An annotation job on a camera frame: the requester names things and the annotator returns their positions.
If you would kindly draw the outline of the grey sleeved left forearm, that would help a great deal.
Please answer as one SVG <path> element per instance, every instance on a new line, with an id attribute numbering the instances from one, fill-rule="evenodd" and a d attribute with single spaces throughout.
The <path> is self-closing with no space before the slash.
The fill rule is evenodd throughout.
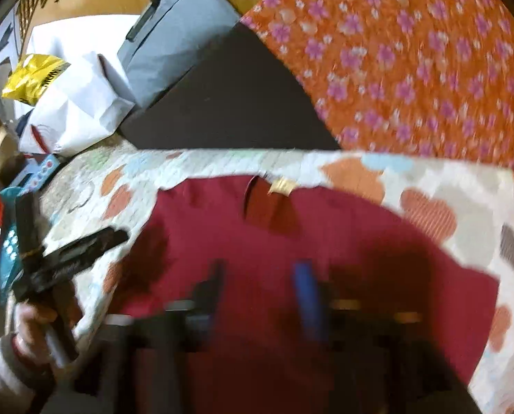
<path id="1" fill-rule="evenodd" d="M 50 365 L 24 356 L 18 338 L 16 334 L 0 338 L 0 413 L 31 413 L 56 387 Z"/>

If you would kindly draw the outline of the person's left hand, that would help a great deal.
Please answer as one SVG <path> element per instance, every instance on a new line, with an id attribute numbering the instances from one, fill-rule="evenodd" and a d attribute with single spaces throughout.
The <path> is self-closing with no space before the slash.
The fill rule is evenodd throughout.
<path id="1" fill-rule="evenodd" d="M 68 326 L 74 327 L 83 317 L 75 286 L 71 282 L 61 285 L 57 290 L 65 296 L 67 303 L 65 319 Z M 22 302 L 15 306 L 16 331 L 13 346 L 19 358 L 35 366 L 50 363 L 51 353 L 46 344 L 44 327 L 56 318 L 57 313 L 44 304 Z"/>

